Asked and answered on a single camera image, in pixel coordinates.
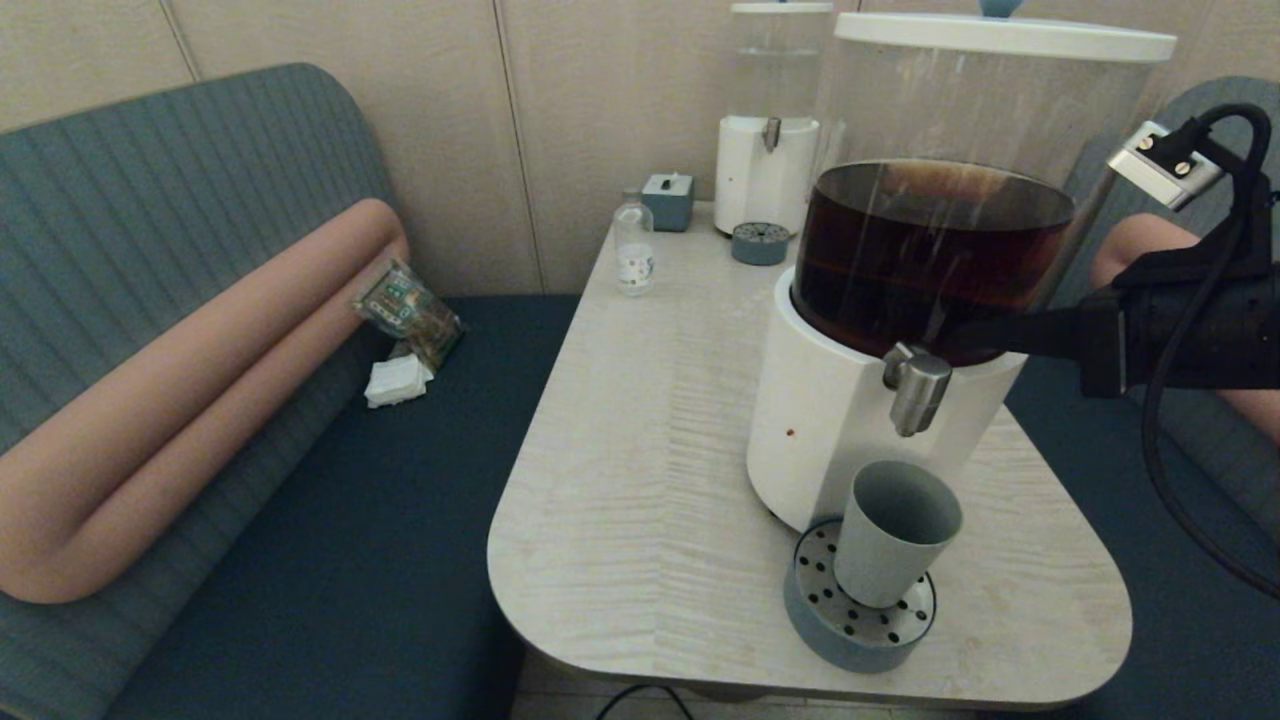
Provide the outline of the silver dispenser tap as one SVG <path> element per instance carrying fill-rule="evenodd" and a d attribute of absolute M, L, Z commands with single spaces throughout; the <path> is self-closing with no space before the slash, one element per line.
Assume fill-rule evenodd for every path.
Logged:
<path fill-rule="evenodd" d="M 895 395 L 890 420 L 897 436 L 929 429 L 948 389 L 954 368 L 923 348 L 899 342 L 883 357 L 882 383 Z"/>

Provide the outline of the grey plastic cup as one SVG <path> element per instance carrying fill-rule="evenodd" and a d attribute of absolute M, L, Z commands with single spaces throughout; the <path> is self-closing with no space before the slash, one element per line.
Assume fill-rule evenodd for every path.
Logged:
<path fill-rule="evenodd" d="M 835 555 L 845 594 L 884 609 L 897 603 L 963 528 L 952 488 L 900 461 L 864 466 L 850 484 Z"/>

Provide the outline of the pink bolster cushion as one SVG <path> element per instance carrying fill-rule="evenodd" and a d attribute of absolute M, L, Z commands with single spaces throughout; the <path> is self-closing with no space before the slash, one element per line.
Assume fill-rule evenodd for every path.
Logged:
<path fill-rule="evenodd" d="M 1138 258 L 1157 251 L 1194 247 L 1201 237 L 1153 214 L 1142 213 L 1119 222 L 1091 259 L 1092 290 L 1111 284 Z M 1280 389 L 1217 389 L 1222 401 L 1280 448 Z"/>
<path fill-rule="evenodd" d="M 0 455 L 0 592 L 69 603 L 133 566 L 360 327 L 349 301 L 410 254 L 364 199 L 252 270 Z"/>

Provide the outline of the teal upholstered bench sofa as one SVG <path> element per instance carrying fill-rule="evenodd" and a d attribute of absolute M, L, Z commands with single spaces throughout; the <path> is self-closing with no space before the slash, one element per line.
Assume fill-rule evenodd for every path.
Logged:
<path fill-rule="evenodd" d="M 1007 407 L 1114 556 L 1132 602 L 1126 659 L 1098 691 L 978 720 L 1280 720 L 1280 601 L 1219 568 L 1169 516 L 1140 456 L 1140 391 L 1084 398 L 1074 368 L 1033 357 Z M 1280 448 L 1208 391 L 1169 389 L 1160 447 L 1196 523 L 1280 579 Z"/>
<path fill-rule="evenodd" d="M 310 64 L 0 135 L 0 455 L 364 199 L 399 217 Z M 360 316 L 111 584 L 0 592 L 0 719 L 507 720 L 525 648 L 486 537 L 577 305 L 449 300 L 458 347 L 381 410 L 364 389 L 392 341 Z"/>

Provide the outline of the large white tea dispenser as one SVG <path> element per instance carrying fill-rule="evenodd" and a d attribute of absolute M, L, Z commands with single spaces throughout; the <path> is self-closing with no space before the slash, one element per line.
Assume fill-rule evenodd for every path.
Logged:
<path fill-rule="evenodd" d="M 748 442 L 756 496 L 795 530 L 844 512 L 868 464 L 955 478 L 1023 354 L 951 364 L 928 430 L 897 436 L 882 357 L 938 356 L 957 325 L 1041 313 L 1078 255 L 1100 177 L 1174 35 L 1038 18 L 844 13 L 795 264 L 778 278 Z"/>

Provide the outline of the small blue-grey drip tray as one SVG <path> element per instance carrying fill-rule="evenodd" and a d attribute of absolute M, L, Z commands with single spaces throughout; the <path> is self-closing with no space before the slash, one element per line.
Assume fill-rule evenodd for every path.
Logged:
<path fill-rule="evenodd" d="M 778 224 L 744 222 L 731 232 L 731 258 L 751 266 L 780 265 L 788 254 L 792 233 Z"/>

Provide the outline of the small white water dispenser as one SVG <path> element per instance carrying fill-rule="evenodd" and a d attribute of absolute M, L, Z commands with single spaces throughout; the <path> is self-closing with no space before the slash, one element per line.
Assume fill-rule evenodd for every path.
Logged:
<path fill-rule="evenodd" d="M 749 222 L 803 229 L 820 124 L 815 119 L 832 3 L 772 0 L 730 8 L 733 44 L 716 163 L 718 231 Z"/>

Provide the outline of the large blue-grey drip tray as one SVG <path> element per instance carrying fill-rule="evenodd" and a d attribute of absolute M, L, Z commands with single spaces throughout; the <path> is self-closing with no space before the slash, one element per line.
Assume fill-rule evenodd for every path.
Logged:
<path fill-rule="evenodd" d="M 884 609 L 855 601 L 837 583 L 835 557 L 841 518 L 805 530 L 783 580 L 783 606 L 800 639 L 826 662 L 850 673 L 881 674 L 902 666 L 931 633 L 938 597 L 933 578 L 918 577 Z"/>

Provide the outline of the blue-grey tissue box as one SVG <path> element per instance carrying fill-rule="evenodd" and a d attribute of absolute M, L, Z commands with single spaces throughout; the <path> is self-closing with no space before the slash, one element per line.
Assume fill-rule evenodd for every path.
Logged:
<path fill-rule="evenodd" d="M 692 223 L 695 177 L 682 173 L 652 174 L 643 186 L 643 204 L 657 232 L 682 233 Z"/>

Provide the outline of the clear plastic bottle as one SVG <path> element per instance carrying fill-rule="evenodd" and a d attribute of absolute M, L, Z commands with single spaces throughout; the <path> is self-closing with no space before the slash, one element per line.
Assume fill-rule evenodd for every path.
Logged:
<path fill-rule="evenodd" d="M 641 190 L 626 190 L 611 223 L 616 281 L 623 296 L 639 297 L 654 286 L 654 217 L 643 202 Z"/>

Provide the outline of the transparent snack packet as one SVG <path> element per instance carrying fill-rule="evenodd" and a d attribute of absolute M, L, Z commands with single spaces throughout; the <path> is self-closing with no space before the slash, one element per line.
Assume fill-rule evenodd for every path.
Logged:
<path fill-rule="evenodd" d="M 444 366 L 466 332 L 453 309 L 398 258 L 388 259 L 384 268 L 356 293 L 352 309 L 404 343 L 433 373 Z"/>

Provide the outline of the white folded napkin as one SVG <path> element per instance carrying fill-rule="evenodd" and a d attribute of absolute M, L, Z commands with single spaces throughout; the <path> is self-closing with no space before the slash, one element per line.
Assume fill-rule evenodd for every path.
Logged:
<path fill-rule="evenodd" d="M 370 409 L 402 404 L 426 393 L 435 374 L 415 354 L 374 363 L 364 397 Z"/>

